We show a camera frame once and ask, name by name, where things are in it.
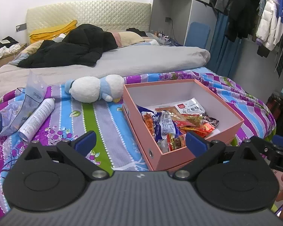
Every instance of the white puffer jacket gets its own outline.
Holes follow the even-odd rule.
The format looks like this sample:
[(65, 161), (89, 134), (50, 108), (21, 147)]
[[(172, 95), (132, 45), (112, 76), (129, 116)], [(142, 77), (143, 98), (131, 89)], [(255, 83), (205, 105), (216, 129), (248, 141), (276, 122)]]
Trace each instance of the white puffer jacket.
[(266, 0), (266, 5), (262, 13), (261, 21), (257, 29), (257, 42), (262, 43), (267, 49), (272, 51), (275, 48), (275, 31), (277, 28), (277, 11), (280, 0)]

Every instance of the spray can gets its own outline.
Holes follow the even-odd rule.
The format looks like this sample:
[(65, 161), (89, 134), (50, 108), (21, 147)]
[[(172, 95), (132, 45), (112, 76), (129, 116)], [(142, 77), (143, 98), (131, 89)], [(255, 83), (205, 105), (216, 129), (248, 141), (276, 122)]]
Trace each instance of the spray can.
[(41, 125), (55, 108), (55, 99), (47, 98), (38, 106), (30, 117), (20, 127), (18, 134), (24, 142), (30, 142)]

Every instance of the wall outlet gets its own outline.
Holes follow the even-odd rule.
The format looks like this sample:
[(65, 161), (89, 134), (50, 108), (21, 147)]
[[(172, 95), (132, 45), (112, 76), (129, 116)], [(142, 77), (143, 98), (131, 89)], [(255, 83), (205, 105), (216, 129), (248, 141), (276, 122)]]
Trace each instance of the wall outlet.
[(23, 30), (26, 30), (27, 27), (26, 27), (26, 23), (25, 24), (22, 24), (22, 25), (17, 25), (16, 26), (16, 31), (23, 31)]

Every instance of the headboard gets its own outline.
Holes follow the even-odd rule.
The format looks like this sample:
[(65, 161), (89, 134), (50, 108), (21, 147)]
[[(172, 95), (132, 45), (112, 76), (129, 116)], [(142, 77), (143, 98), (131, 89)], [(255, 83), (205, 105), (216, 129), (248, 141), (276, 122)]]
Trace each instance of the headboard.
[(28, 35), (35, 29), (65, 24), (93, 24), (107, 29), (135, 27), (149, 31), (151, 4), (126, 1), (77, 1), (51, 4), (27, 10)]

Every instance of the plush penguin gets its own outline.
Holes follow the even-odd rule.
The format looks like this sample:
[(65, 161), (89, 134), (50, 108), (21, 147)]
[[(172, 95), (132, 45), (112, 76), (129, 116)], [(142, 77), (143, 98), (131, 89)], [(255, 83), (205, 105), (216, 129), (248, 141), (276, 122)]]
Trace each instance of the plush penguin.
[(65, 92), (83, 103), (92, 103), (100, 99), (118, 102), (123, 95), (124, 83), (123, 77), (119, 75), (108, 75), (101, 79), (85, 76), (67, 81)]

